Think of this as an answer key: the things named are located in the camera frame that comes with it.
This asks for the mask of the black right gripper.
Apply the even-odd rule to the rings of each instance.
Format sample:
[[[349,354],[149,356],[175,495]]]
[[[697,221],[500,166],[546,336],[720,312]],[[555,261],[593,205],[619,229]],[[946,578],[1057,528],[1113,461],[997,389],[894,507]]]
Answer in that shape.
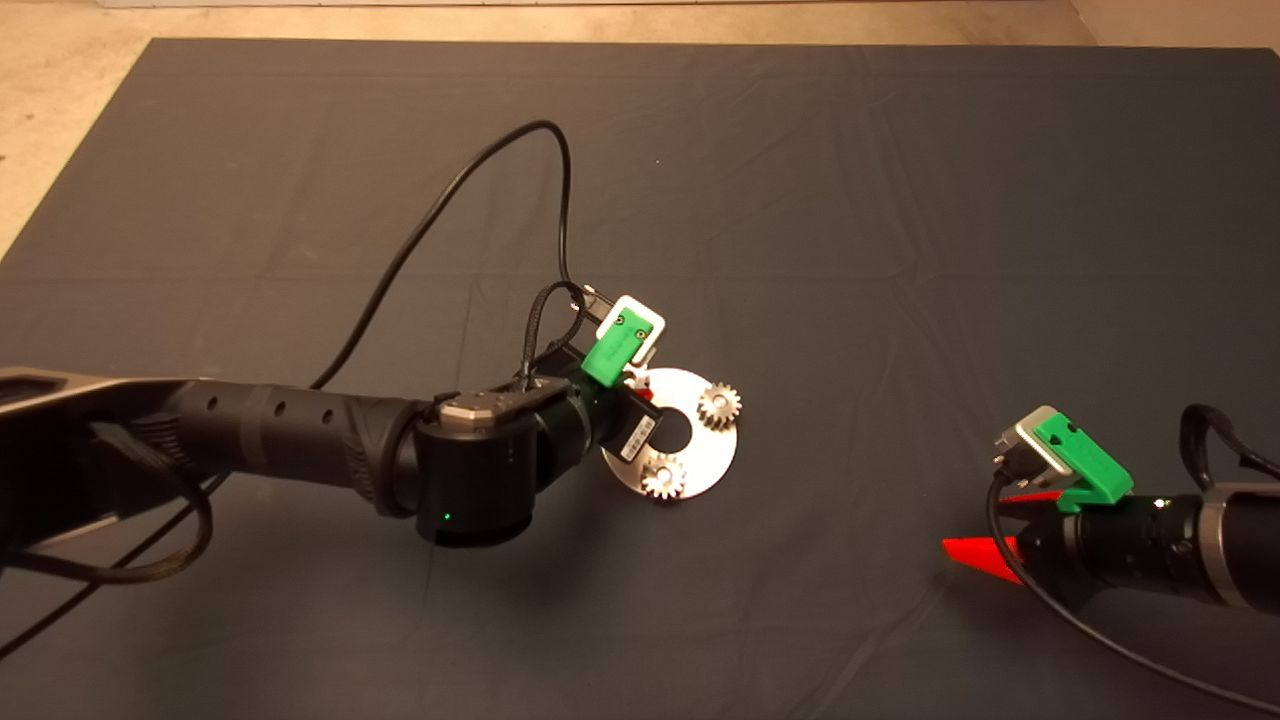
[[[1001,505],[1023,521],[1016,548],[1030,578],[1057,601],[1089,601],[1102,591],[1126,589],[1185,600],[1206,598],[1198,495],[1129,495],[1115,505],[1075,514],[1056,505],[1061,491],[1007,495]],[[947,559],[1023,585],[992,537],[943,538]]]

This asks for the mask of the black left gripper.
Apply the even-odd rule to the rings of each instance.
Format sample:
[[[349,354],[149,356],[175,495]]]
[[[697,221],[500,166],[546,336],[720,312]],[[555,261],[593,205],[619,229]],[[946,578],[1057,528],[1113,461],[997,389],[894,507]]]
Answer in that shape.
[[[662,421],[660,410],[637,391],[626,384],[604,387],[589,377],[581,368],[584,357],[566,346],[543,361],[545,379],[567,382],[543,405],[545,471],[567,471],[596,448],[631,464]]]

